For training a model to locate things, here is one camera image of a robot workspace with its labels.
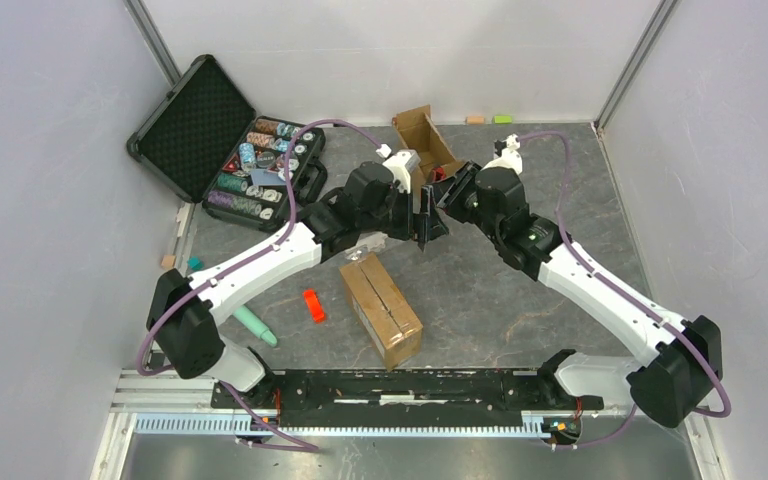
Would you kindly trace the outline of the brown cardboard box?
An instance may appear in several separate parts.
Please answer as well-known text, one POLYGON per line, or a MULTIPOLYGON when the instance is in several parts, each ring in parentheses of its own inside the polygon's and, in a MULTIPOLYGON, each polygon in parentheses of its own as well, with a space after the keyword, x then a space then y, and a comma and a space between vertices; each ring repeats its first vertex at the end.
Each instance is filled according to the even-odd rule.
POLYGON ((347 303, 387 371, 416 355, 423 324, 375 254, 340 268, 347 303))

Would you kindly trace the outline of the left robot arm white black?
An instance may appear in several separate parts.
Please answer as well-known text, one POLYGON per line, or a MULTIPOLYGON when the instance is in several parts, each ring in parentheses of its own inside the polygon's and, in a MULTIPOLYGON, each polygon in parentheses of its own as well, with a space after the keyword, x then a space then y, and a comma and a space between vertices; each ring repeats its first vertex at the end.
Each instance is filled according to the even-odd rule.
POLYGON ((182 379, 210 376, 235 389, 250 407, 266 405, 274 381, 250 348, 232 347, 219 333, 220 322, 240 306, 292 275, 352 249, 365 233, 383 233, 424 246, 443 233, 436 212, 438 186, 417 193, 397 177, 397 166, 365 162, 346 184, 293 214, 274 235, 236 257, 183 276, 177 270, 157 280, 139 353, 157 344, 167 364, 140 374, 169 370, 182 379))

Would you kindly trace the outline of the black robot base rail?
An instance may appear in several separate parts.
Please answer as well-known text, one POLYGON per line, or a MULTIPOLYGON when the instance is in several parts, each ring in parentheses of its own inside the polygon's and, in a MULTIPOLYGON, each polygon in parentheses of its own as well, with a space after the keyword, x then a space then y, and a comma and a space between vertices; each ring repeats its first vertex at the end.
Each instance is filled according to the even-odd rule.
POLYGON ((269 372, 250 391, 216 385, 214 409, 273 410, 280 427, 514 427, 522 412, 600 410, 539 370, 508 368, 269 372))

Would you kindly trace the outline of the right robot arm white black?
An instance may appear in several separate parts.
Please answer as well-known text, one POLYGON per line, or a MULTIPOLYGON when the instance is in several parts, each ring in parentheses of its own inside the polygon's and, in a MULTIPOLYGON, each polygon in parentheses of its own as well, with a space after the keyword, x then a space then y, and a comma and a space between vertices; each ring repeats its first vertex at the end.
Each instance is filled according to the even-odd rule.
POLYGON ((468 163, 424 187, 435 206, 472 224, 511 268, 585 311, 628 350, 626 357, 566 350, 547 361, 540 400, 562 408, 575 397, 631 404, 664 427, 676 427, 722 386, 722 335, 704 315, 688 320, 599 265, 554 221, 533 214, 515 170, 468 163))

